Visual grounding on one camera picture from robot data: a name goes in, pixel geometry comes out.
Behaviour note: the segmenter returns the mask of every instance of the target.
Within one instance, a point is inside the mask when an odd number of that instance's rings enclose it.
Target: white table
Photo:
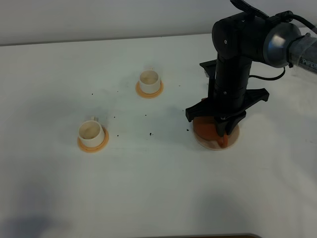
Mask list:
[[[207,96],[199,63],[215,58],[210,35],[1,47],[0,237],[316,237],[317,84],[250,78],[269,101],[210,151],[183,110]],[[150,66],[164,91],[149,100],[135,84]],[[96,154],[76,144],[90,116],[110,134]]]

